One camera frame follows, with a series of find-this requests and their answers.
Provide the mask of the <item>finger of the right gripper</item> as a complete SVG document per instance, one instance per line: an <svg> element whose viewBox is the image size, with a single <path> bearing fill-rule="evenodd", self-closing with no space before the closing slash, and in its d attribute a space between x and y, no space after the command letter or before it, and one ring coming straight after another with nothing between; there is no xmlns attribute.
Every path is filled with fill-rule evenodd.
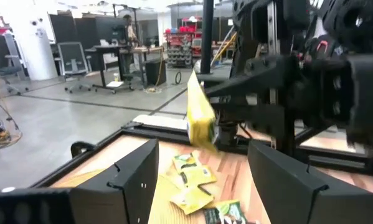
<svg viewBox="0 0 373 224"><path fill-rule="evenodd" d="M251 58L246 69L238 75L205 90L208 97L226 95L246 95L260 93L285 86L288 76L288 57L272 55Z"/></svg>
<svg viewBox="0 0 373 224"><path fill-rule="evenodd" d="M250 123L256 130L274 137L285 135L285 109L278 105L212 104L226 123Z"/></svg>

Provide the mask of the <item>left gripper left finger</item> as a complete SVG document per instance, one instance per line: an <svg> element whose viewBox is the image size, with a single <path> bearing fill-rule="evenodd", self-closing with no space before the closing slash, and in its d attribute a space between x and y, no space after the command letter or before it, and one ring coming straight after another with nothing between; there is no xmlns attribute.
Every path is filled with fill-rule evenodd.
<svg viewBox="0 0 373 224"><path fill-rule="evenodd" d="M76 187L0 190L0 223L147 223L158 165L150 139Z"/></svg>

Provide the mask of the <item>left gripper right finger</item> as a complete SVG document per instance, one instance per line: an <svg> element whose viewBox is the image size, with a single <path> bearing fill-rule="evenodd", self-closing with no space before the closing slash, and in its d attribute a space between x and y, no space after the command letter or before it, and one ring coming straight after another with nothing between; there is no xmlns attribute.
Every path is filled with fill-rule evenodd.
<svg viewBox="0 0 373 224"><path fill-rule="evenodd" d="M272 223L373 223L373 193L257 141L248 163Z"/></svg>

